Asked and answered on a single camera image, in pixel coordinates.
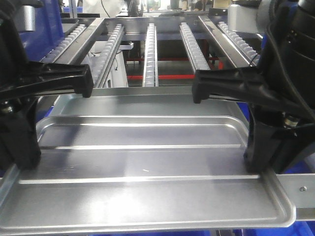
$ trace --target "machine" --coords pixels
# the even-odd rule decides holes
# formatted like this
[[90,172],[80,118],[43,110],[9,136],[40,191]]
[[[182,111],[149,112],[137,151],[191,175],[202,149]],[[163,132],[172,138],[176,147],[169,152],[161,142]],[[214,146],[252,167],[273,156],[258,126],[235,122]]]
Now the machine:
[[[272,228],[315,219],[315,174],[284,174],[315,152],[315,2],[280,4],[261,52],[246,42],[260,35],[231,31],[226,10],[212,9],[76,19],[40,62],[29,61],[16,13],[42,3],[0,1],[1,235]],[[209,42],[225,70],[210,69],[197,39]],[[142,88],[116,83],[126,76],[120,51],[144,40]],[[159,87],[161,40],[183,42],[192,88]],[[96,41],[106,43],[91,67],[81,64]],[[236,102],[248,103],[249,123]]]

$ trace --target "black clamp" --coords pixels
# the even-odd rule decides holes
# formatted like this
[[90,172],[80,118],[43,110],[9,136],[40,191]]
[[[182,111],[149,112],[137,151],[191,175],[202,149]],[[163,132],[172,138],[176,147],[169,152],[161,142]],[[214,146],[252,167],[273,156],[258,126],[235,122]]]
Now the black clamp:
[[71,90],[90,97],[93,79],[88,65],[47,64],[28,61],[13,23],[22,5],[41,7],[39,0],[0,1],[0,168],[16,163],[31,169],[40,160],[35,115],[36,96]]

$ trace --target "metal support beam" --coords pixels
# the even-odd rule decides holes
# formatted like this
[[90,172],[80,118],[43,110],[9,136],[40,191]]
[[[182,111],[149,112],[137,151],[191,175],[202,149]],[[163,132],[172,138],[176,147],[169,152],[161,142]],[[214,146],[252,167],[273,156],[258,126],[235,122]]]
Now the metal support beam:
[[277,175],[296,208],[312,208],[315,214],[315,174],[282,174]]
[[143,70],[143,87],[158,86],[158,48],[157,28],[149,24],[146,38],[145,59]]
[[78,18],[78,10],[75,0],[69,0],[70,18]]
[[93,81],[95,88],[103,88],[109,72],[112,68],[116,53],[124,34],[124,26],[117,24],[109,37],[105,49],[99,55],[93,70]]
[[207,61],[204,58],[198,43],[192,34],[192,31],[190,30],[190,27],[187,25],[187,23],[181,23],[180,28],[184,47],[186,49],[193,72],[195,73],[196,70],[210,70]]
[[178,30],[178,26],[181,22],[186,22],[189,25],[195,38],[205,39],[206,34],[203,33],[203,29],[200,24],[198,24],[198,12],[191,12],[190,15],[186,15],[186,13],[183,14],[184,15],[180,17],[106,18],[106,26],[104,27],[103,35],[98,41],[106,41],[108,35],[113,32],[117,24],[122,24],[125,27],[126,33],[123,36],[123,41],[144,41],[148,30],[148,24],[155,24],[158,41],[181,40],[181,35]]

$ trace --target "metal plate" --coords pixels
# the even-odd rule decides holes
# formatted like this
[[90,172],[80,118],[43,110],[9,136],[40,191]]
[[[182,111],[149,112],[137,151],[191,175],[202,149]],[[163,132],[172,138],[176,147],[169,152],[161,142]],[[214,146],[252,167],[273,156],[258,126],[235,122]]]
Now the metal plate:
[[315,213],[315,174],[277,175],[288,196],[299,208],[313,208]]
[[247,129],[217,117],[51,117],[42,160],[4,178],[1,235],[288,226],[272,171],[249,175]]

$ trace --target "metal rail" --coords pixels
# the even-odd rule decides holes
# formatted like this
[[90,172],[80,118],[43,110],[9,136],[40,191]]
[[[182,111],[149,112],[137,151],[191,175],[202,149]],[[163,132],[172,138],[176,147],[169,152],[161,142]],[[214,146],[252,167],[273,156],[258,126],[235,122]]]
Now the metal rail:
[[199,16],[199,21],[208,34],[208,40],[217,51],[217,56],[230,68],[246,67],[250,61],[243,56],[233,42],[209,19]]
[[50,53],[46,55],[41,61],[46,63],[54,63],[61,54],[67,50],[70,45],[77,40],[78,37],[84,32],[86,29],[85,24],[80,24],[77,28],[75,28],[69,35],[67,35],[60,44],[54,48]]
[[184,47],[186,49],[193,72],[195,73],[196,70],[210,70],[207,61],[204,58],[198,43],[190,30],[190,27],[187,25],[187,23],[181,23],[180,29]]
[[142,86],[158,86],[157,28],[154,24],[149,24],[147,31]]
[[[84,28],[70,43],[68,43],[56,57],[52,60],[43,60],[43,62],[53,62],[59,64],[80,64],[87,55],[95,41],[101,35],[104,24],[104,18],[79,19],[79,24],[85,25]],[[37,112],[45,113],[54,104],[57,95],[42,96],[38,100]]]
[[84,19],[87,28],[53,62],[59,64],[80,64],[102,33],[104,18]]
[[75,0],[69,1],[70,18],[78,18],[77,4]]
[[102,36],[98,41],[107,41],[108,35],[113,32],[116,24],[122,24],[125,27],[126,33],[123,36],[123,41],[144,41],[146,39],[148,24],[153,23],[157,28],[157,40],[182,40],[178,30],[178,25],[181,22],[186,22],[196,39],[205,39],[206,34],[203,29],[197,24],[198,15],[185,15],[179,17],[118,17],[106,18],[106,27]]
[[109,72],[112,68],[116,53],[124,34],[124,26],[117,24],[113,33],[106,43],[105,49],[99,55],[93,70],[93,81],[95,88],[104,87]]
[[219,22],[218,27],[225,33],[225,35],[234,43],[234,45],[250,60],[251,65],[257,65],[260,55],[247,44],[242,37],[236,32],[228,30],[228,26],[224,22]]

